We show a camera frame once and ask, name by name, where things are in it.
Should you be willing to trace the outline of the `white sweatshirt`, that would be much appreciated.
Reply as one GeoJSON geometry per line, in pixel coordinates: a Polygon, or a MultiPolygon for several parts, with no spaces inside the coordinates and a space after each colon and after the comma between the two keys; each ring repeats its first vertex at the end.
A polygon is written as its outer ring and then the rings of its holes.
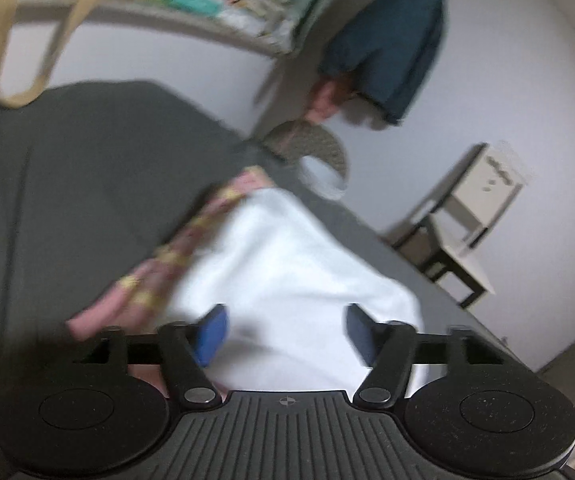
{"type": "Polygon", "coordinates": [[[207,375],[227,390],[345,390],[368,366],[345,335],[345,309],[422,328],[419,301],[324,229],[288,191],[245,197],[196,249],[156,322],[194,322],[223,304],[227,339],[207,375]]]}

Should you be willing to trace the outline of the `pink striped folded sweater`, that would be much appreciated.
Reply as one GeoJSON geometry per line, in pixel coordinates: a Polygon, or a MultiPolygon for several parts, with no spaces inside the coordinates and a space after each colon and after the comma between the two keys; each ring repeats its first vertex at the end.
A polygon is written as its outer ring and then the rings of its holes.
{"type": "Polygon", "coordinates": [[[67,321],[70,334],[75,340],[84,341],[110,327],[119,327],[128,334],[145,333],[163,312],[201,243],[216,233],[243,198],[273,187],[274,181],[265,170],[253,166],[210,193],[199,211],[169,242],[115,282],[94,304],[67,321]]]}

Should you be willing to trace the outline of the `cream and black wooden chair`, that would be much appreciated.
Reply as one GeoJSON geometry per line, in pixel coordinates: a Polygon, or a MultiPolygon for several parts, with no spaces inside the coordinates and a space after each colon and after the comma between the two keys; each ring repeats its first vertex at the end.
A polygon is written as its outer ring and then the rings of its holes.
{"type": "Polygon", "coordinates": [[[477,144],[383,240],[431,282],[456,278],[469,291],[459,306],[469,309],[495,292],[475,250],[525,185],[507,152],[477,144]]]}

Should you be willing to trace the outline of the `dark grey bed sheet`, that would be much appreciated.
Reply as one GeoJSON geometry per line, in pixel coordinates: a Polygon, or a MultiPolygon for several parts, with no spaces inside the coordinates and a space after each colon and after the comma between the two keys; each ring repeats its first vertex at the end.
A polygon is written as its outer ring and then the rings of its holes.
{"type": "MultiPolygon", "coordinates": [[[[481,323],[345,207],[149,81],[86,82],[0,108],[0,392],[41,366],[68,318],[163,245],[218,185],[258,165],[358,257],[417,296],[425,328],[481,323]]],[[[9,468],[0,454],[0,479],[9,468]]]]}

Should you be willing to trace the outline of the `grey bumpy round stool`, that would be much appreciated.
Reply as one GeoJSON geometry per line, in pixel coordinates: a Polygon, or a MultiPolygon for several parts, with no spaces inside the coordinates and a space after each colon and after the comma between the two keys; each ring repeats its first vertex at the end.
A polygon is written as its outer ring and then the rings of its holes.
{"type": "Polygon", "coordinates": [[[262,145],[282,162],[294,165],[306,156],[325,162],[346,181],[349,162],[345,148],[334,133],[321,125],[304,120],[290,120],[274,127],[261,139],[262,145]]]}

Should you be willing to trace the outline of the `pink hanging garment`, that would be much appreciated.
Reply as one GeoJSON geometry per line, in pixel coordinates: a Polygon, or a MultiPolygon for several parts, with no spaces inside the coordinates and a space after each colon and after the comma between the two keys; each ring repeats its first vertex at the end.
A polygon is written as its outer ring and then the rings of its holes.
{"type": "Polygon", "coordinates": [[[353,76],[321,77],[309,92],[303,119],[319,125],[335,115],[353,96],[353,76]]]}

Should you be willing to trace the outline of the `dark teal hanging jacket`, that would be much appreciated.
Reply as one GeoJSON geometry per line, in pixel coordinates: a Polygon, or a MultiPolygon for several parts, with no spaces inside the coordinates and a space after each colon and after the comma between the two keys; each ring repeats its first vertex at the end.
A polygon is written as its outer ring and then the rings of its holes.
{"type": "Polygon", "coordinates": [[[319,79],[350,74],[351,98],[397,126],[433,68],[445,25],[446,0],[373,0],[327,43],[319,79]]]}

